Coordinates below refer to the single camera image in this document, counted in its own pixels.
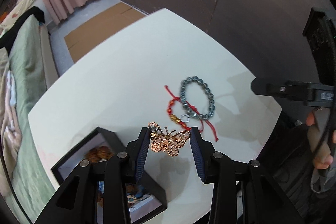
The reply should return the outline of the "person's right hand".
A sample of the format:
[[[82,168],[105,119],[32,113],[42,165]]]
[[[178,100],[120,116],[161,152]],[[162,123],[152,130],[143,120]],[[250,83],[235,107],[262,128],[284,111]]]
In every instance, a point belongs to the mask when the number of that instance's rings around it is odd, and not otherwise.
[[[315,109],[308,114],[306,119],[306,124],[309,127],[307,138],[313,154],[313,165],[317,170],[328,169],[334,161],[331,148],[327,143],[329,136],[322,136],[329,112],[330,110],[326,108]]]

